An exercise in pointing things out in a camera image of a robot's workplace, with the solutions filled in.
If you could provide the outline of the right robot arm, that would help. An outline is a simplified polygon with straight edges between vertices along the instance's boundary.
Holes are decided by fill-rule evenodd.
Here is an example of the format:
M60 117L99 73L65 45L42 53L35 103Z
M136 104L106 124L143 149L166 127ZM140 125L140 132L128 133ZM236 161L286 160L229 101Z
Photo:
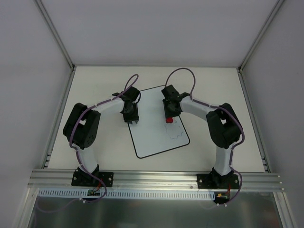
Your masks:
M234 175L233 150L244 139L243 128L230 104L211 105L191 98L190 94L163 92L164 113L167 123L182 112L192 114L207 122L209 134L216 145L216 161L211 172L202 180L208 188L224 188Z

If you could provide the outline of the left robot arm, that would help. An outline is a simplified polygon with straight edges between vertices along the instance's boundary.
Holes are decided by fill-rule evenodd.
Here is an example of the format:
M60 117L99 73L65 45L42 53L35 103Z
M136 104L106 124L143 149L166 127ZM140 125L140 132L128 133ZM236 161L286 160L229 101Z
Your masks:
M127 124L138 123L138 103L141 92L135 87L114 93L108 100L91 107L82 103L74 105L63 129L69 146L76 151L78 168L74 171L72 186L112 187L114 174L100 171L93 151L101 117L122 114Z

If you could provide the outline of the white whiteboard black rim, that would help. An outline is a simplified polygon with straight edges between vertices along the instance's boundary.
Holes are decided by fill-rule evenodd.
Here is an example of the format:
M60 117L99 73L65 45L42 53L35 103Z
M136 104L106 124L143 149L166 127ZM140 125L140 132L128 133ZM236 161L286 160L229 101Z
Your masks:
M190 138L179 116L167 123L161 90L157 86L141 91L138 103L139 122L129 124L135 154L139 159L186 146Z

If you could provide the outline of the red whiteboard eraser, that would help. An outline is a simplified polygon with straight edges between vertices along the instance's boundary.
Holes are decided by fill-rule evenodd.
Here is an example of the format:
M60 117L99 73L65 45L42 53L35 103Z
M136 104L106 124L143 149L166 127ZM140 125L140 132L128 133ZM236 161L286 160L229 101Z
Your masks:
M172 117L167 117L166 118L166 123L168 123L168 124L173 123L173 118Z

